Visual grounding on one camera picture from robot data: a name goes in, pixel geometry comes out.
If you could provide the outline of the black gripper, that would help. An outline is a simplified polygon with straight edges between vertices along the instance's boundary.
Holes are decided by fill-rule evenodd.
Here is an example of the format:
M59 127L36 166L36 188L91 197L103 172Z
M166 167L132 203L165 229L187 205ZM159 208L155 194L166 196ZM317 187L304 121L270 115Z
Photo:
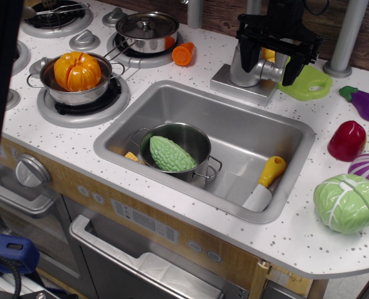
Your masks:
M265 15L238 16L236 38L245 72L249 73L259 62L261 48L288 55L282 78L286 87L295 82L304 65L317 60L323 38L304 26L305 8L305 1L269 1Z

